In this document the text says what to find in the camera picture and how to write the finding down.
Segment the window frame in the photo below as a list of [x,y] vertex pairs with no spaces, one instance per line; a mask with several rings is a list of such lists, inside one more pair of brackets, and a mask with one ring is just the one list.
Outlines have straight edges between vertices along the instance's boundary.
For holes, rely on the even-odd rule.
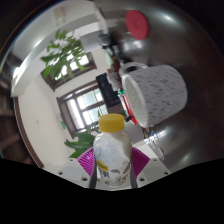
[[[87,56],[87,58],[88,58],[88,60],[89,60],[89,63],[86,64],[86,65],[84,65],[84,66],[88,67],[88,69],[81,71],[81,70],[79,70],[79,69],[77,68],[77,69],[73,70],[72,72],[73,72],[73,74],[75,75],[75,77],[78,77],[78,76],[80,76],[80,75],[83,75],[83,74],[85,74],[86,72],[92,71],[92,70],[94,70],[94,69],[97,69],[92,54],[89,52],[89,53],[86,53],[86,56]],[[63,81],[62,79],[53,80],[53,79],[51,78],[50,74],[49,74],[46,78],[44,78],[44,70],[41,72],[41,76],[43,77],[43,79],[45,80],[45,82],[50,86],[50,88],[51,88],[54,92],[55,92],[55,90],[56,90],[58,87],[60,87],[60,86],[62,86],[63,84],[65,84],[65,83],[67,83],[67,82],[73,80],[72,78],[69,77],[68,74],[65,75],[65,81]]]
[[[86,89],[86,90],[84,90],[84,91],[82,91],[80,93],[76,93],[76,92],[78,92],[78,91],[80,91],[80,90],[82,90],[82,89],[84,89],[84,88],[86,88],[88,86],[91,86],[91,85],[94,85],[94,86],[90,87],[90,88],[88,88],[88,89]],[[77,89],[74,89],[71,92],[63,95],[60,98],[57,97],[57,102],[58,102],[58,106],[59,106],[59,109],[60,109],[60,112],[61,112],[61,117],[62,117],[63,122],[66,125],[66,127],[67,127],[67,129],[68,129],[68,131],[69,131],[69,133],[70,133],[72,138],[75,137],[75,132],[83,132],[83,130],[85,130],[86,127],[87,127],[87,123],[86,123],[85,118],[83,116],[83,112],[91,110],[91,109],[94,109],[96,107],[103,106],[103,105],[105,105],[106,108],[107,108],[107,105],[105,104],[104,99],[101,102],[97,102],[97,103],[95,103],[95,104],[93,104],[91,106],[88,106],[88,107],[84,108],[84,109],[80,108],[77,98],[80,95],[83,95],[83,94],[88,93],[90,91],[93,91],[95,89],[99,89],[99,86],[98,86],[98,83],[97,83],[96,80],[94,80],[92,82],[89,82],[89,83],[87,83],[87,84],[85,84],[85,85],[83,85],[83,86],[81,86],[81,87],[79,87]],[[83,124],[84,124],[84,128],[82,128],[82,129],[77,129],[77,127],[76,127],[76,125],[75,125],[75,123],[74,123],[74,121],[72,119],[70,110],[69,110],[68,105],[67,105],[67,101],[70,100],[70,99],[74,99],[75,100],[75,103],[76,103],[76,106],[77,106],[77,110],[79,111],[80,117],[81,117],[81,119],[83,121]]]

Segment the red object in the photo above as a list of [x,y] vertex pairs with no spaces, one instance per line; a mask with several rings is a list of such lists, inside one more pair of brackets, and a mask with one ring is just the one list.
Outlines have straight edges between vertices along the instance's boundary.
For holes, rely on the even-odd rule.
[[126,26],[131,35],[137,40],[144,40],[149,33],[147,18],[137,10],[130,10],[125,15]]
[[138,121],[135,119],[135,116],[134,116],[134,114],[133,114],[133,112],[132,112],[132,110],[131,110],[131,107],[130,107],[129,104],[128,104],[128,101],[127,101],[127,99],[126,99],[125,94],[123,94],[122,97],[123,97],[125,106],[126,106],[126,108],[127,108],[128,115],[131,115],[131,116],[132,116],[131,122],[132,122],[134,125],[138,124]]

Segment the window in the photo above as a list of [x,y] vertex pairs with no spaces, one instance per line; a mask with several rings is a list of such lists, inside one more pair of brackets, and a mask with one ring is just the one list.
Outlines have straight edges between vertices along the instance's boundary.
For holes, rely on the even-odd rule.
[[[77,65],[76,63],[72,63],[71,64],[71,68],[73,70],[73,73],[75,74],[75,77],[77,76],[80,76],[86,72],[89,72],[93,69],[96,69],[96,65],[95,65],[95,62],[93,60],[93,57],[91,55],[91,53],[87,53],[85,56],[82,57],[81,61],[80,61],[80,64],[81,65],[84,65],[85,67],[88,67],[88,69],[84,70],[84,71],[80,71],[78,68],[77,68]],[[55,91],[56,88],[58,88],[59,86],[63,85],[64,83],[72,80],[67,74],[66,74],[66,67],[62,68],[62,74],[65,75],[65,82],[61,80],[61,78],[57,78],[57,79],[52,79],[50,74],[43,79],[47,82],[47,84],[50,86],[50,88]]]
[[87,125],[98,122],[98,113],[108,113],[96,81],[59,98],[58,104],[72,137],[74,132],[85,131]]

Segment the ceiling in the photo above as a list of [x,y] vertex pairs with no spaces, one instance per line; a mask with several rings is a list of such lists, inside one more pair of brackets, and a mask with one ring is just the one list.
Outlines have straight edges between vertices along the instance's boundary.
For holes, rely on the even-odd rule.
[[[54,10],[63,8],[64,22],[61,20],[57,23]],[[49,34],[55,32],[60,27],[77,20],[84,16],[94,13],[94,3],[86,0],[66,0],[63,1],[47,11],[43,12],[37,18],[30,22],[30,24],[18,35],[11,52],[21,60],[24,60],[38,44],[44,40]],[[83,33],[95,31],[87,27],[86,31],[82,28]]]

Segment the red lid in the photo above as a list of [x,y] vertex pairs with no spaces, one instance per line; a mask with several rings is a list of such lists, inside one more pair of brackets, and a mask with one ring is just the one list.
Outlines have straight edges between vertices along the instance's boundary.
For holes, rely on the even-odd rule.
[[130,10],[125,15],[126,26],[131,35],[137,40],[144,40],[149,33],[147,18],[137,10]]

